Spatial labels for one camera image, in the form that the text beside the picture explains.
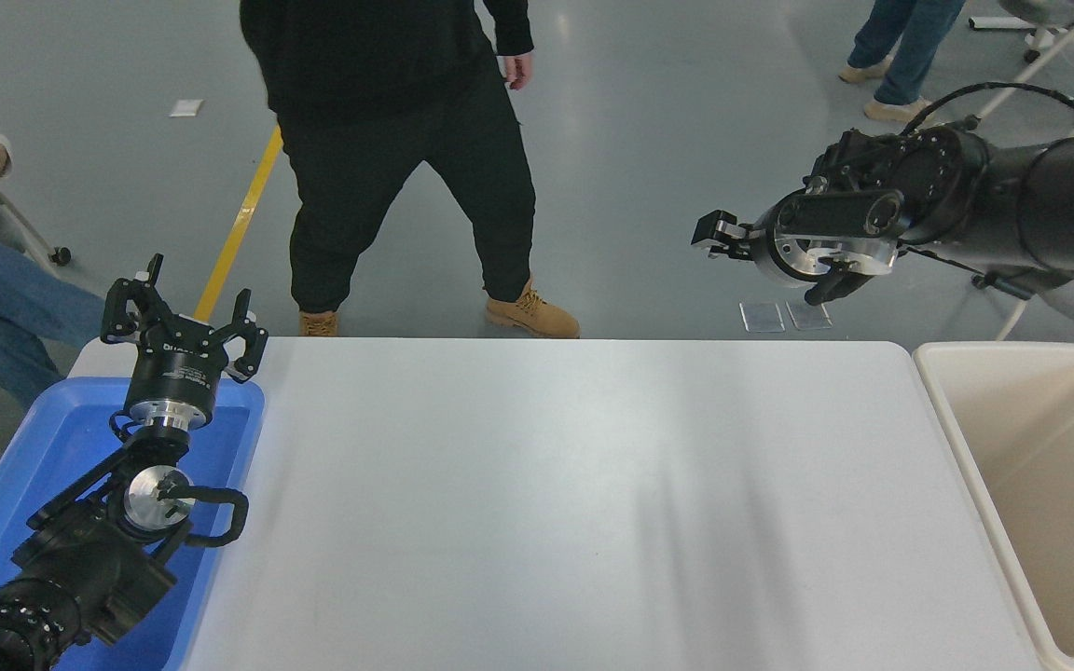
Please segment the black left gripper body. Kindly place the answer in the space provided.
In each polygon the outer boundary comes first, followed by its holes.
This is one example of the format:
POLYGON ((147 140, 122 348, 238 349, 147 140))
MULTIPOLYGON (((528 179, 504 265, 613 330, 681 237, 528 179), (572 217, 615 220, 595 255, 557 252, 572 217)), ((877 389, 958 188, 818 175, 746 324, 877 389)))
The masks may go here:
POLYGON ((125 396, 131 418, 153 418, 179 404, 180 415, 211 418, 227 362, 224 349, 208 344, 203 322, 150 323, 137 335, 137 361, 125 396))

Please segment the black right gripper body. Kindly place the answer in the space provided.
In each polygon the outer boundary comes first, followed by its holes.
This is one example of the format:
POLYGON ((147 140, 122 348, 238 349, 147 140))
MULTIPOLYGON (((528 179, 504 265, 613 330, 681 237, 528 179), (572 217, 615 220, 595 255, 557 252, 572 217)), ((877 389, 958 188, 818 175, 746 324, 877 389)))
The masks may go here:
POLYGON ((768 279, 785 279, 785 275, 780 272, 775 260, 775 237, 773 237, 772 225, 777 221, 774 211, 765 211, 750 227, 749 252, 753 263, 764 273, 768 279))

